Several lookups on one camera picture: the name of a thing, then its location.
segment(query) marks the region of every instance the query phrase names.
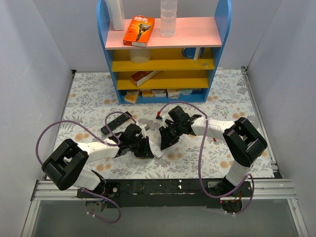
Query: yellow shelf board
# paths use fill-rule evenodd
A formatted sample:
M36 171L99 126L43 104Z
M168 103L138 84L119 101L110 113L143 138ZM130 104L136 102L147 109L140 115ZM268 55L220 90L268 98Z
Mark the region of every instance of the yellow shelf board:
M206 70L163 71L140 87L135 86L130 80L130 76L134 73L120 72L118 74L118 90L208 88Z
M213 70L214 61L210 48L205 48L201 58L185 58L180 48L154 48L146 63L133 63L127 49L115 50L113 72L167 71L167 70Z

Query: small box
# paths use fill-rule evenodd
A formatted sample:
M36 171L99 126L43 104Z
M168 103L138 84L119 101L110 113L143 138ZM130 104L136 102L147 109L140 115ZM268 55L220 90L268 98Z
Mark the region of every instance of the small box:
M124 36L123 44L146 47L154 25L154 18L134 16Z
M142 96L144 98L154 97L152 90L146 90L142 92Z
M153 91L155 97L166 97L167 96L166 89L153 89L152 91Z
M139 94L139 90L126 90L126 93L128 95L138 95Z
M138 94L136 94L136 95L125 95L124 96L124 100L126 102L129 102L129 103L132 103L132 104L136 104L137 98L138 98Z
M191 95L192 94L192 89L180 89L180 94L181 95Z
M167 89L169 99L178 99L180 96L180 89Z
M139 87L140 85L144 84L146 81L148 81L150 78L156 76L161 71L139 71L133 75L131 75L131 81L132 83Z

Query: black remote control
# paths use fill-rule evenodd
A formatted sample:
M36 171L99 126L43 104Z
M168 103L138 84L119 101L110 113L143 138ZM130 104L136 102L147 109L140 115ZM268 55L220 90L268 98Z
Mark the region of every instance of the black remote control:
M132 117L132 115L129 112L126 111L125 113ZM122 115L118 116L116 119L114 119L113 121L109 122L108 126L109 126L110 130L113 131L114 129L121 126L123 123L125 123L128 120L129 120L129 117L122 114ZM108 129L106 128L106 126L101 128L101 132L104 135L107 135L110 133L108 131Z

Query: leaf pattern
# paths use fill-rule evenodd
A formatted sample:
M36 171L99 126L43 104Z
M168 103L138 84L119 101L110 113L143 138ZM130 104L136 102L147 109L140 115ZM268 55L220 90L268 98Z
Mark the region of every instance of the leaf pattern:
M248 118L255 127L259 127L240 70L218 70L214 78L206 103L197 104L213 119L236 120ZM109 73L76 73L74 82L65 106L62 119L75 120L89 128L102 139L101 133L104 118L115 111L129 111L140 124L150 126L148 135L160 145L160 121L156 120L157 111L163 104L127 104L121 105L115 93ZM181 105L190 115L199 114L187 105ZM115 130L124 131L128 121ZM63 140L72 138L76 142L92 142L95 139L81 127L72 123L62 123L59 127L55 147ZM164 150L160 159L139 159L132 153L118 158L105 158L86 164L85 169L93 169L106 179L166 179L197 178L198 154L202 137L183 135L174 146ZM222 178L228 172L233 157L224 141L213 141L207 137L202 155L202 176L205 178ZM251 173L254 177L273 177L270 165L270 154L264 152L259 157Z

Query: table surface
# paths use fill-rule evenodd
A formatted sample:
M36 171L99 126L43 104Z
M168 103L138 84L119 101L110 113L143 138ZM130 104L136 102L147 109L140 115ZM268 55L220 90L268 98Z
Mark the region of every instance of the table surface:
M211 118L236 120L248 118L259 128L247 88L240 70L218 70L206 103L196 103ZM148 135L160 145L160 121L156 120L157 111L163 104L124 104L118 103L109 73L76 73L67 100L63 119L80 122L102 139L101 133L105 116L114 111L129 111L140 124L150 126ZM181 105L189 115L199 114L194 108ZM124 131L128 121L115 132ZM81 127L63 123L59 127L55 147L63 140L72 138L76 142L91 142L95 139ZM105 179L154 179L154 178L197 178L198 153L202 137L181 136L179 142L164 150L162 158L140 159L132 153L118 158L105 158L86 164L85 169L94 169ZM270 164L270 154L264 151L256 159L251 174L256 178L274 177ZM202 160L203 178L223 178L233 162L233 157L223 141L214 142L207 138Z

